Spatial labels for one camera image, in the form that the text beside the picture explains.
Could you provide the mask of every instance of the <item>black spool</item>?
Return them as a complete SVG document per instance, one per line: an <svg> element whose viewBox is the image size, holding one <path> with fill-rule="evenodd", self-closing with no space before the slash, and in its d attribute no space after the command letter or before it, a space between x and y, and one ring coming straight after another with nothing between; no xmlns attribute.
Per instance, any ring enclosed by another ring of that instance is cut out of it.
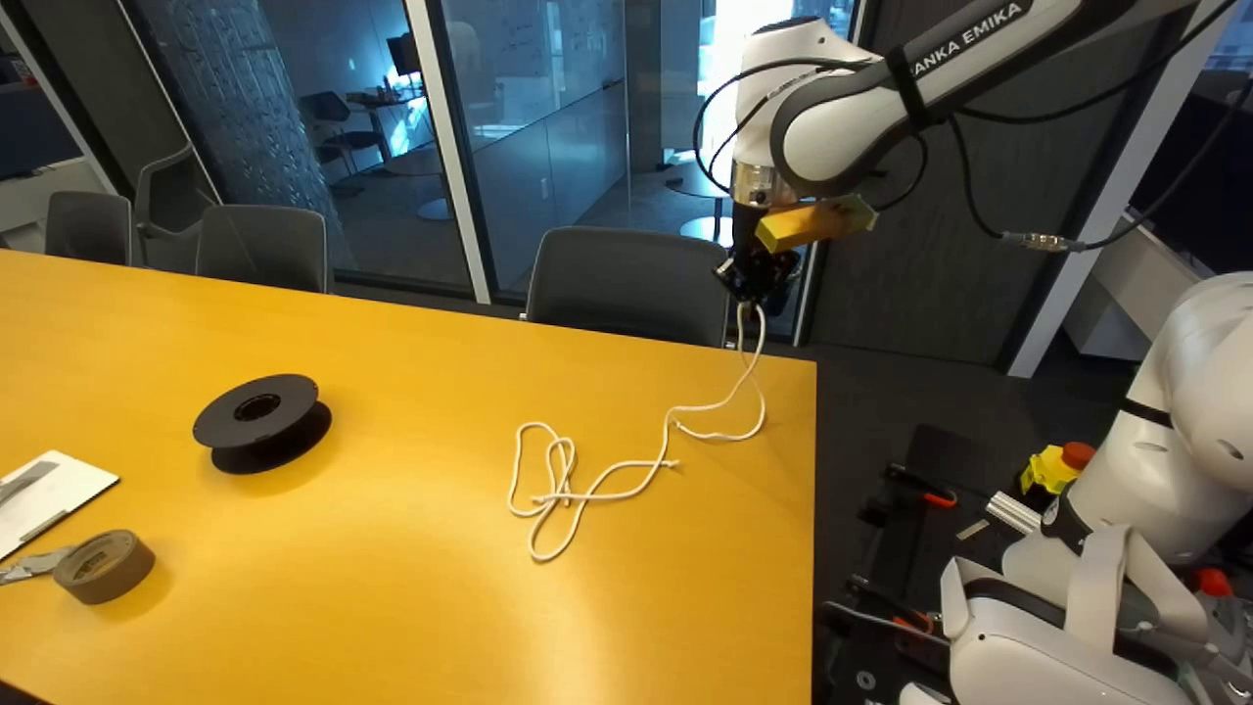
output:
<svg viewBox="0 0 1253 705"><path fill-rule="evenodd" d="M225 474L259 474L306 453L328 432L309 375L263 375L211 401L193 436Z"/></svg>

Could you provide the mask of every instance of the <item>cable spool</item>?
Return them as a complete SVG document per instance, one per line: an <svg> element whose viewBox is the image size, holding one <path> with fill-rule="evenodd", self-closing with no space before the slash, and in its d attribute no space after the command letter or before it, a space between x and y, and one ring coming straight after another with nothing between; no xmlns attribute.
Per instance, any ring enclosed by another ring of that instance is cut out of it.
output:
<svg viewBox="0 0 1253 705"><path fill-rule="evenodd" d="M259 474L306 453L328 432L309 375L263 375L211 401L193 436L225 474Z"/></svg>
<svg viewBox="0 0 1253 705"><path fill-rule="evenodd" d="M152 572L157 555L130 529L97 533L70 548L49 578L76 604L110 604Z"/></svg>

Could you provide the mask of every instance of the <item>yellow table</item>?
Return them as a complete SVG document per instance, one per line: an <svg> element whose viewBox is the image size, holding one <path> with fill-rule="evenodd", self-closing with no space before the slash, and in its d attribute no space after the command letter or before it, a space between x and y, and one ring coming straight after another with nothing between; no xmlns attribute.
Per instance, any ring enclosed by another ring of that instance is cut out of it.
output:
<svg viewBox="0 0 1253 705"><path fill-rule="evenodd" d="M97 607L0 587L0 680L58 705L809 697L802 360L762 360L758 437L676 437L681 471L532 564L505 513L515 422L576 436L585 482L745 355L40 254L0 254L0 331L0 471L58 446L121 474L28 553L121 526L157 553ZM193 418L271 373L313 375L334 428L217 474Z"/></svg>

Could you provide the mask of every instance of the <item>office chair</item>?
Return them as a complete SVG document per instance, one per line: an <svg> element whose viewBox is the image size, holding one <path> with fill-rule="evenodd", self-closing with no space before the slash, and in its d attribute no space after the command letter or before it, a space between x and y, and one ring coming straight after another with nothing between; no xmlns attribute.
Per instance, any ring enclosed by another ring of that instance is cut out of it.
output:
<svg viewBox="0 0 1253 705"><path fill-rule="evenodd" d="M217 205L202 214L199 274L328 288L323 214L279 205Z"/></svg>
<svg viewBox="0 0 1253 705"><path fill-rule="evenodd" d="M45 254L131 262L131 207L114 190L56 190L41 234Z"/></svg>
<svg viewBox="0 0 1253 705"><path fill-rule="evenodd" d="M659 232L553 232L538 243L523 316L666 341L724 343L724 252Z"/></svg>
<svg viewBox="0 0 1253 705"><path fill-rule="evenodd" d="M378 158L387 162L384 137L377 129L347 129L352 104L340 93L306 93L300 108L318 125L313 134L319 162L340 162L347 164L347 171L356 171L356 149L378 149Z"/></svg>
<svg viewBox="0 0 1253 705"><path fill-rule="evenodd" d="M160 271L199 271L199 220L217 201L211 196L193 145L146 162L131 181L138 262Z"/></svg>

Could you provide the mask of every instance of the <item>tangled white cord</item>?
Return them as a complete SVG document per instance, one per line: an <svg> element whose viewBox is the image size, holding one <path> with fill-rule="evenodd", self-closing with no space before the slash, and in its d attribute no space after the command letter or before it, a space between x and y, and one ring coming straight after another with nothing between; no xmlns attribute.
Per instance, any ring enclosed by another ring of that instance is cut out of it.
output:
<svg viewBox="0 0 1253 705"><path fill-rule="evenodd" d="M762 422L767 422L767 397L762 393L756 393L756 418L745 432L696 432L696 428L686 422L686 415L709 415L709 410L728 408L738 397L738 389L753 381L753 373L758 364L758 351L767 343L767 313L758 304L736 304L736 350L745 350L745 316L749 316L749 309L756 309L756 343L753 343L753 355L749 355L745 373L712 405L676 405L676 408L668 408L661 415L661 437L659 437L659 453L652 459L619 459L619 462L604 467L582 488L576 488L576 471L580 471L576 437L558 436L554 428L548 428L538 418L515 428L505 505L510 505L514 518L532 519L528 553L532 553L536 564L548 564L548 560L554 560L554 555L563 555L572 548L585 505L629 501L629 499L645 495L661 471L672 471L676 467L676 459L668 459L672 432L681 432L687 437L699 437L699 442L745 442L745 437L756 437L762 432ZM544 446L548 488L532 495L528 501L515 501L521 471L523 471L523 437L532 432L548 436L548 446ZM623 471L640 471L640 479L629 488L604 495L604 486ZM548 519L554 518L554 508L572 508L572 519L567 519L563 535L553 548L538 548L538 535L544 535Z"/></svg>

